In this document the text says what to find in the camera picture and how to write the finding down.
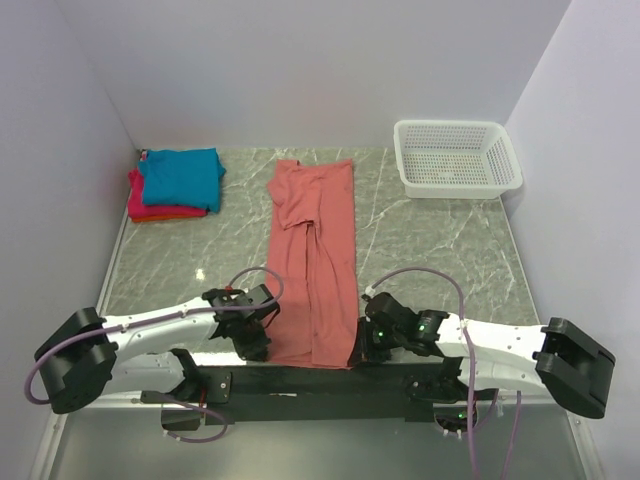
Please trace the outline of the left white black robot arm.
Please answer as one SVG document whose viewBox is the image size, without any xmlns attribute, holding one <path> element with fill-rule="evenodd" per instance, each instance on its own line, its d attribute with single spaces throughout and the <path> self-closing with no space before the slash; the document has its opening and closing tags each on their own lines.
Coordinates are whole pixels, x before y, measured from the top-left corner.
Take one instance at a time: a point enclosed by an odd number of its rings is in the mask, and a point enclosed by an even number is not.
<svg viewBox="0 0 640 480">
<path fill-rule="evenodd" d="M 276 297 L 262 286 L 248 292 L 213 289 L 180 305 L 132 315 L 101 317 L 95 308 L 83 308 L 36 350 L 27 378 L 41 378 L 46 398 L 36 397 L 31 383 L 25 396 L 57 414 L 135 391 L 184 403 L 209 401 L 212 381 L 194 361 L 192 348 L 229 339 L 240 359 L 264 362 L 271 340 L 263 321 L 279 312 Z"/>
</svg>

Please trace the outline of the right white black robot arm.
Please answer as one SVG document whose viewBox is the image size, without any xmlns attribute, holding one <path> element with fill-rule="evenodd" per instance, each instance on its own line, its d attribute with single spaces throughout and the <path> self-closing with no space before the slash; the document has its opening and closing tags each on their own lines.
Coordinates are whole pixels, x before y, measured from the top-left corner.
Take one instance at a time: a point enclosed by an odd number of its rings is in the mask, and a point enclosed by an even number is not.
<svg viewBox="0 0 640 480">
<path fill-rule="evenodd" d="M 395 349 L 436 357 L 432 373 L 406 380 L 411 397 L 432 403 L 464 401 L 498 390 L 552 398 L 576 415 L 606 412 L 615 356 L 571 321 L 514 326 L 460 321 L 454 313 L 369 308 L 358 321 L 352 367 L 382 364 Z"/>
</svg>

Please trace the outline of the salmon pink t shirt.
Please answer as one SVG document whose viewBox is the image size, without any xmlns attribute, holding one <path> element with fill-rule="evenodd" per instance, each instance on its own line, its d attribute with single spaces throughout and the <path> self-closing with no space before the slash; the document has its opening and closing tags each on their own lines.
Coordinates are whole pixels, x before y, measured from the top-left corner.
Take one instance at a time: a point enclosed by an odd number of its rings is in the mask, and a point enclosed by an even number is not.
<svg viewBox="0 0 640 480">
<path fill-rule="evenodd" d="M 272 219 L 268 288 L 281 295 L 267 328 L 271 362 L 343 369 L 359 317 L 351 160 L 304 166 L 280 160 L 267 184 Z"/>
</svg>

